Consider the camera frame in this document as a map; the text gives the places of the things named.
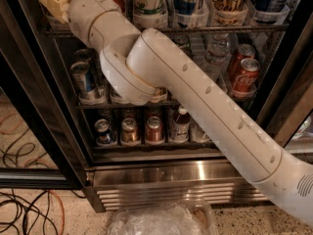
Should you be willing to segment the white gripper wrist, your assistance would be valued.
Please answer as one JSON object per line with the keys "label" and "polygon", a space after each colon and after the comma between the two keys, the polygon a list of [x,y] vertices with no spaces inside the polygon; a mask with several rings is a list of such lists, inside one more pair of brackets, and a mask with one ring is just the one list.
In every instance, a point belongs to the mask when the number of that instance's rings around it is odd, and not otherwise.
{"label": "white gripper wrist", "polygon": [[94,21],[109,11],[120,11],[113,0],[39,0],[60,23],[69,25],[70,31],[86,46]]}

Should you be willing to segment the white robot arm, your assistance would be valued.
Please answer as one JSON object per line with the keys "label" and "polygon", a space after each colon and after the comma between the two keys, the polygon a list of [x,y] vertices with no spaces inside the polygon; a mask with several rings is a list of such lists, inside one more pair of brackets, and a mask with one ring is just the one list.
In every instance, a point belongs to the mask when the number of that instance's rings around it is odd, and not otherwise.
{"label": "white robot arm", "polygon": [[137,29],[113,0],[39,0],[86,46],[127,102],[142,106],[164,87],[240,175],[273,204],[313,226],[313,165],[277,144],[162,32]]}

